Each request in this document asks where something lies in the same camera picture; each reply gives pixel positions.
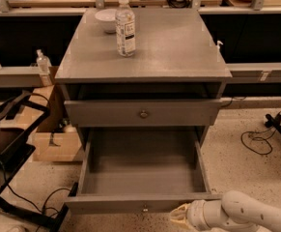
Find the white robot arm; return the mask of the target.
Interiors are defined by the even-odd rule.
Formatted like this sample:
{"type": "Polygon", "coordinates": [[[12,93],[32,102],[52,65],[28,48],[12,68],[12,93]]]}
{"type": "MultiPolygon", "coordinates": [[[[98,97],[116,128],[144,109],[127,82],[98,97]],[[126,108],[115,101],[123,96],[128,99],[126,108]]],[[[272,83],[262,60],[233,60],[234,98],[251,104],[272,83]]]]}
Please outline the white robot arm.
{"type": "Polygon", "coordinates": [[[170,213],[170,221],[181,228],[226,232],[257,232],[264,227],[281,232],[281,209],[262,203],[243,192],[230,190],[219,200],[195,200],[170,213]]]}

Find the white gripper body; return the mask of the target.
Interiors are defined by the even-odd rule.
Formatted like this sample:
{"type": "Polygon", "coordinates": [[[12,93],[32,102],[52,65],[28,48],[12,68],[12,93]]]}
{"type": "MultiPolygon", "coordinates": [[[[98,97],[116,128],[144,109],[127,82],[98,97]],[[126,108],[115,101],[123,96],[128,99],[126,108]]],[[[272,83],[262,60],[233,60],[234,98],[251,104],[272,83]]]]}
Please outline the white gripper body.
{"type": "Polygon", "coordinates": [[[221,228],[226,221],[220,200],[193,201],[187,208],[186,218],[188,223],[198,231],[211,230],[214,227],[221,228]]]}

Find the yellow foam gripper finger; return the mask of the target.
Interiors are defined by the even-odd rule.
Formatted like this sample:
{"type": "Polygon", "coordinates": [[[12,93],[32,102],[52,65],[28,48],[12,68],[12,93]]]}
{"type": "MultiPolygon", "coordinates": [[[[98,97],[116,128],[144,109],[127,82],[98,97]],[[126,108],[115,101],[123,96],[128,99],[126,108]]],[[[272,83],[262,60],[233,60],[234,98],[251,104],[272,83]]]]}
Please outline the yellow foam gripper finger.
{"type": "Polygon", "coordinates": [[[169,214],[170,221],[178,226],[189,226],[190,223],[187,219],[187,212],[189,207],[190,204],[185,203],[171,211],[169,214]]]}

